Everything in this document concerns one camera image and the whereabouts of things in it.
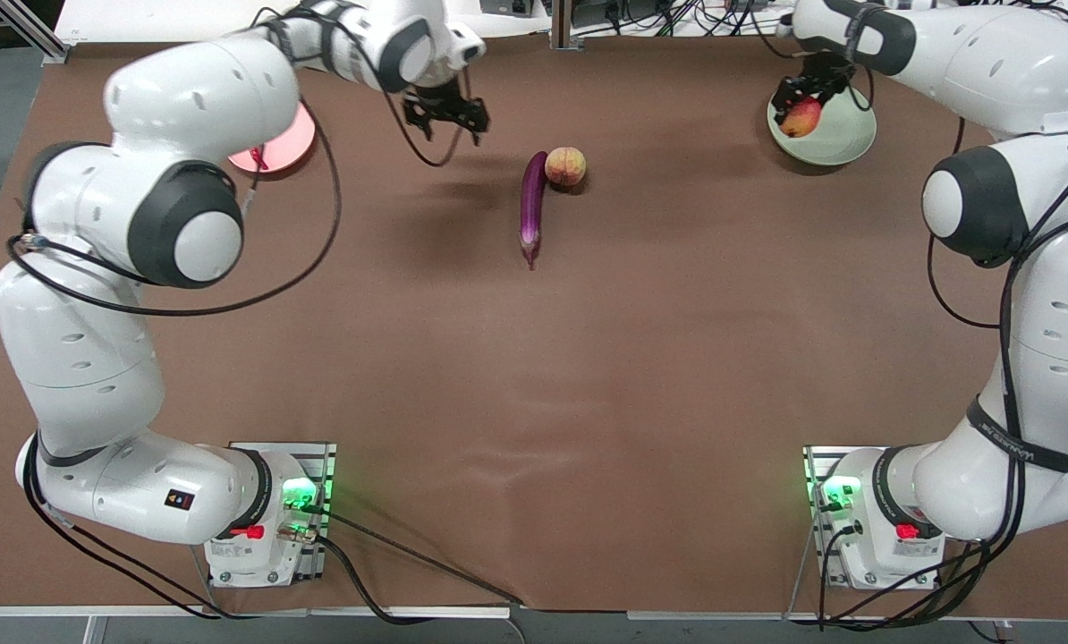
brown tabletop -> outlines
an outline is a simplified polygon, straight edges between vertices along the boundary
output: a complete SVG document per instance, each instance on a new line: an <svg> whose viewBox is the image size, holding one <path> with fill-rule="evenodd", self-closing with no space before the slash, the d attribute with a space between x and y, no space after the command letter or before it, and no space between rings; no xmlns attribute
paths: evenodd
<svg viewBox="0 0 1068 644"><path fill-rule="evenodd" d="M334 441L334 508L535 609L786 610L808 527L802 445L939 439L991 370L995 336L952 321L924 277L920 189L955 119L878 79L873 150L808 171L763 121L799 63L758 41L490 47L473 81L492 127L441 170L411 157L375 91L300 73L343 164L339 244L265 304L152 319L168 387L154 428ZM0 200L0 268L28 162L57 141L108 139L101 84L132 54L79 50L45 69ZM582 194L547 194L529 272L519 185L554 146L580 147L592 176ZM226 282L155 289L148 304L278 284L316 253L330 204L317 151L261 188ZM964 313L994 315L1000 274L947 252L939 273ZM12 466L32 427L0 341L0 604L157 602L31 516ZM183 547L100 532L199 590ZM493 600L337 537L379 602ZM816 603L808 566L797 611ZM334 562L321 581L223 600L358 603ZM960 614L1068 619L1068 522L1018 539Z"/></svg>

black square sticker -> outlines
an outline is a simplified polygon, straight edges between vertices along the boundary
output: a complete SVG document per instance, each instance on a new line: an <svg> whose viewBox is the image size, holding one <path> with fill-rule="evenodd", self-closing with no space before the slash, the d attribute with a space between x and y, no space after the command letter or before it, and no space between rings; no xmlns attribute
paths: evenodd
<svg viewBox="0 0 1068 644"><path fill-rule="evenodd" d="M169 489L168 497L164 498L164 504L170 508L188 511L191 509L191 500L195 498L194 493L180 492L178 489Z"/></svg>

red apple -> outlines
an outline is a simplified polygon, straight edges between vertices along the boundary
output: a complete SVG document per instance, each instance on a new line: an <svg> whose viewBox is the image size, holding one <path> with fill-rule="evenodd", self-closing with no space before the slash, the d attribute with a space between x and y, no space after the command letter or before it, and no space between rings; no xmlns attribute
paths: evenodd
<svg viewBox="0 0 1068 644"><path fill-rule="evenodd" d="M820 110L822 107L816 98L805 96L800 103L797 103L788 110L788 114L785 115L785 122L780 124L780 130L784 131L785 136L788 136L789 139L796 139L797 136L811 135L817 128L817 124L820 123Z"/></svg>

pink plate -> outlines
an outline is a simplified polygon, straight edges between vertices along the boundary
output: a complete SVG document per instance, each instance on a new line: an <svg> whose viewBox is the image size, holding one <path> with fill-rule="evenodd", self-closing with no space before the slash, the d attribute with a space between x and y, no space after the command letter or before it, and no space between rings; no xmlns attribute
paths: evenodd
<svg viewBox="0 0 1068 644"><path fill-rule="evenodd" d="M316 124L312 122L304 105L300 103L292 127L264 144L264 167L260 170L261 174L272 174L292 168L308 156L314 139L316 139ZM253 158L252 151L236 152L229 157L229 160L249 174L256 171L256 159Z"/></svg>

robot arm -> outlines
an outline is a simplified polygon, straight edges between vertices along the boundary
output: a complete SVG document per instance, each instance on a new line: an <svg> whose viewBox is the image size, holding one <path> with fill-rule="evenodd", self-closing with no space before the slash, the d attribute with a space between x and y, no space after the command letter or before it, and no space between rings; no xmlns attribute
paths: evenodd
<svg viewBox="0 0 1068 644"><path fill-rule="evenodd" d="M443 0L304 0L256 28L134 62L105 87L112 143L61 143L35 159L25 195L34 252L21 261L119 305L139 305L145 284L215 284L239 260L245 225L218 164L289 126L295 68L407 91L412 124L444 119L477 135L485 107L461 97L455 77L484 52L469 28L445 21ZM316 489L292 456L150 431L164 384L142 315L60 294L14 262L0 272L0 330L38 421L19 482L35 444L32 473L51 508L208 543L214 575L226 571L232 586L289 582L300 545L277 537L300 520L293 502Z"/></svg>
<svg viewBox="0 0 1068 644"><path fill-rule="evenodd" d="M1065 21L1001 5L907 12L799 0L790 32L810 52L864 64L987 127L996 143L932 168L924 219L936 237L979 266L1020 252L1068 185ZM781 91L776 107L795 99ZM1042 232L1065 221L1068 199ZM1023 440L1005 433L1004 364L996 360L987 387L945 440L844 457L819 501L834 503L834 530L861 528L841 548L853 586L890 586L938 563L945 534L994 535L1009 458L1026 468L1018 531L1068 519L1068 232L1034 253L1016 284L1009 368Z"/></svg>

